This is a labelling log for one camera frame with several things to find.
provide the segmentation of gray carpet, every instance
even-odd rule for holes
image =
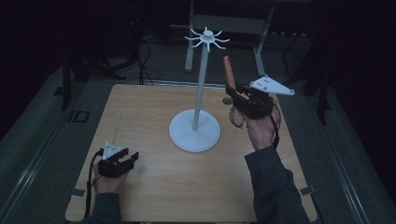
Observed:
[[[194,52],[190,73],[184,72],[187,42],[176,39],[153,43],[147,38],[150,51],[142,47],[141,58],[147,61],[148,75],[153,80],[197,82],[200,49]],[[290,42],[283,35],[270,35],[262,53],[266,73],[281,82],[288,78],[282,61],[283,50]],[[235,79],[242,83],[257,79],[251,48],[232,45],[227,49],[212,49],[206,72],[206,83],[224,84],[222,57],[230,56]],[[300,38],[287,53],[288,67],[295,69],[309,42]],[[27,107],[18,122],[0,143],[0,204],[5,204],[23,170],[40,148],[45,148],[39,172],[27,186],[11,211],[11,223],[64,223],[64,212],[69,198],[66,189],[73,188],[79,176],[97,124],[106,105],[106,99],[115,83],[136,84],[140,68],[135,65],[120,75],[128,77],[119,81],[103,77],[92,71],[88,83],[73,81],[73,101],[68,110],[61,112],[62,99],[53,92],[61,85],[61,70],[53,74],[42,90]],[[384,191],[351,126],[335,92],[328,95],[332,110],[326,112],[327,125],[323,126],[316,116],[318,96],[302,94],[304,81],[291,87],[295,96],[279,95],[290,134],[295,145],[308,185],[318,188],[313,194],[324,223],[395,223],[396,209]],[[72,110],[89,111],[88,122],[68,122]],[[48,139],[50,133],[56,133]],[[346,175],[339,173],[340,158]],[[343,184],[347,176],[364,209],[363,218],[354,212],[354,202],[349,200],[350,189]]]

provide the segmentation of human hand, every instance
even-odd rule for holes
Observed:
[[[269,116],[263,119],[250,119],[247,115],[238,111],[247,123],[247,133],[254,149],[260,150],[273,144],[275,127]],[[276,124],[279,123],[279,114],[273,109],[272,116]]]
[[[128,175],[129,172],[120,175],[119,177],[116,178],[108,178],[102,175],[99,175],[99,164],[96,163],[93,166],[93,171],[95,173],[95,179],[94,181],[94,188],[95,188],[95,193],[100,194],[100,193],[120,193],[120,186],[122,182],[125,180],[125,177]]]

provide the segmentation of wooden handle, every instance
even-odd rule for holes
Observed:
[[[225,75],[227,77],[227,82],[228,85],[236,90],[236,85],[235,85],[235,80],[233,79],[233,69],[231,68],[231,62],[230,58],[228,56],[225,56],[223,58],[224,61],[224,69],[225,69]]]

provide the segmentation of table top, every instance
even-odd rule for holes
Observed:
[[[244,156],[254,149],[247,129],[229,121],[224,89],[204,88],[201,109],[220,125],[219,141],[209,150],[190,153],[169,136],[178,113],[194,109],[196,87],[115,85],[81,170],[76,189],[85,189],[91,159],[108,141],[139,151],[139,159],[120,192],[122,219],[162,222],[253,222],[253,190]],[[278,153],[294,172],[297,189],[306,187],[286,122],[280,128]],[[302,196],[310,220],[317,218],[309,195]],[[65,216],[82,220],[85,198],[72,197]]]

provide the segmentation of white round base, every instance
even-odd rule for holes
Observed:
[[[197,130],[192,129],[195,110],[177,114],[169,126],[172,141],[183,150],[202,152],[212,148],[220,138],[219,122],[211,114],[200,111]]]

